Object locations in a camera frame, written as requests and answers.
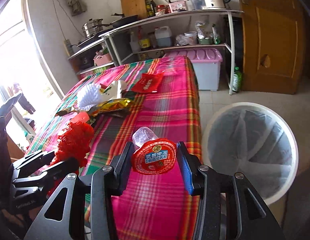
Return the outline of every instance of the red jar lid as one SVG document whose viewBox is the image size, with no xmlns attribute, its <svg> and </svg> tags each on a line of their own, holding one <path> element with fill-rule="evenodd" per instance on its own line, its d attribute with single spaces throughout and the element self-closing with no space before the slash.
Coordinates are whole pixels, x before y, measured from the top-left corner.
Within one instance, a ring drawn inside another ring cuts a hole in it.
<svg viewBox="0 0 310 240">
<path fill-rule="evenodd" d="M 167 139 L 148 141 L 133 154 L 133 170 L 144 175 L 166 173 L 174 167 L 176 151 L 176 144 Z"/>
</svg>

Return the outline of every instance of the electrical cord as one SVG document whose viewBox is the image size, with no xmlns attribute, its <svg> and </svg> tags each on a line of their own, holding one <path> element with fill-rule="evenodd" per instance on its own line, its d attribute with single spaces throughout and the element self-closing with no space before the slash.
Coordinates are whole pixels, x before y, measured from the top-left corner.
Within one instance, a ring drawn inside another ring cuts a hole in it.
<svg viewBox="0 0 310 240">
<path fill-rule="evenodd" d="M 57 0 L 57 1 L 58 1 L 58 3 L 59 3 L 59 6 L 63 9 L 64 13 L 65 13 L 66 16 L 68 17 L 68 19 L 71 21 L 71 23 L 72 23 L 72 25 L 74 26 L 74 28 L 78 31 L 78 33 L 79 33 L 82 37 L 84 37 L 84 36 L 82 35 L 82 33 L 76 28 L 76 26 L 74 25 L 73 21 L 71 20 L 71 18 L 68 16 L 68 14 L 66 13 L 66 11 L 64 10 L 63 6 L 61 5 L 61 2 L 60 2 L 59 0 Z M 59 22 L 59 19 L 58 19 L 58 16 L 57 16 L 57 11 L 56 11 L 56 7 L 55 7 L 54 0 L 53 0 L 53 5 L 54 5 L 54 10 L 55 10 L 55 14 L 56 14 L 56 18 L 57 18 L 59 27 L 61 28 L 61 31 L 62 31 L 64 40 L 66 40 L 65 35 L 64 35 L 64 33 L 63 33 L 63 30 L 62 30 L 62 27 L 61 27 L 61 23 Z"/>
</svg>

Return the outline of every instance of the cutting board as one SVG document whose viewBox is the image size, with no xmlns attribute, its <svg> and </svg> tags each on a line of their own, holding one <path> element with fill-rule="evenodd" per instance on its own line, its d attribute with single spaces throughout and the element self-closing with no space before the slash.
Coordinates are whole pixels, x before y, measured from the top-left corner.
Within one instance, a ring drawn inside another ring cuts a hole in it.
<svg viewBox="0 0 310 240">
<path fill-rule="evenodd" d="M 122 12 L 125 16 L 138 15 L 138 19 L 142 20 L 148 17 L 145 0 L 120 0 L 122 4 Z"/>
</svg>

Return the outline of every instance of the trash can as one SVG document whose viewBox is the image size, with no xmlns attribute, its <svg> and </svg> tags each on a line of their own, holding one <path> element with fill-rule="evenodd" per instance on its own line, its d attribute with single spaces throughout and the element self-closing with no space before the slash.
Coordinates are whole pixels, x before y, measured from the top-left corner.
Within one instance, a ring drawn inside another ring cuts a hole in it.
<svg viewBox="0 0 310 240">
<path fill-rule="evenodd" d="M 235 103 L 216 112 L 202 138 L 202 160 L 227 175 L 242 172 L 267 205 L 290 188 L 298 149 L 287 123 L 271 109 Z"/>
</svg>

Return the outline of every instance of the green plastic bottle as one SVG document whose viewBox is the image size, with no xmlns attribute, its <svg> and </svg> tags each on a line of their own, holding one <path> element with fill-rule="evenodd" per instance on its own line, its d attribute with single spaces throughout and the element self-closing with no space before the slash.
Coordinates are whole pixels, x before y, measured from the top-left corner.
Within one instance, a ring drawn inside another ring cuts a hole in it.
<svg viewBox="0 0 310 240">
<path fill-rule="evenodd" d="M 233 91 L 238 92 L 242 85 L 242 73 L 239 71 L 239 67 L 235 67 L 234 79 L 233 79 Z"/>
</svg>

